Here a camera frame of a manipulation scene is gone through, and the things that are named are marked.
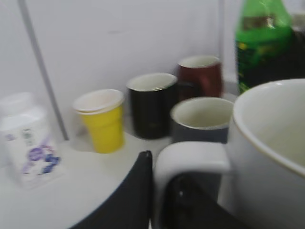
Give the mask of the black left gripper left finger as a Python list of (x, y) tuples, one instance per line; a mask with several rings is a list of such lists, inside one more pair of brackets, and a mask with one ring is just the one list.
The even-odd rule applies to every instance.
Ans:
[(74, 229), (147, 229), (152, 213), (153, 156), (139, 153), (118, 188)]

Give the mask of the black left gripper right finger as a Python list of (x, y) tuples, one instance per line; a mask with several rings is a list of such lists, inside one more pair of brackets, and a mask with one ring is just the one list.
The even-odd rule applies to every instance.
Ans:
[(191, 174), (174, 177), (166, 187), (163, 203), (165, 229), (246, 229), (204, 191)]

